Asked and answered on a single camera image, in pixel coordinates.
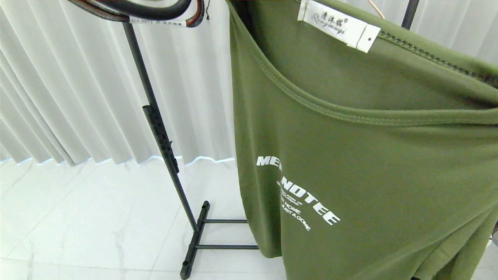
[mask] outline white clothing label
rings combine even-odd
[[[368,52],[380,28],[313,0],[301,0],[297,20],[304,21],[362,52]]]
[[[129,21],[131,23],[163,24],[163,25],[187,27],[187,23],[181,20],[151,20],[151,19],[130,16]]]

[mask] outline olive green t-shirt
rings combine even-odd
[[[288,280],[469,280],[498,220],[498,68],[317,2],[380,27],[368,53],[298,21],[298,1],[228,1],[261,252]]]

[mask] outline curtain pleat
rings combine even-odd
[[[367,0],[344,2],[376,14]],[[374,2],[401,25],[408,0]],[[140,163],[160,155],[121,23],[66,0],[0,7],[1,160]],[[210,21],[196,28],[134,25],[173,150],[184,162],[235,157],[228,8],[214,0],[208,12]],[[498,1],[421,0],[411,30],[498,64]]]

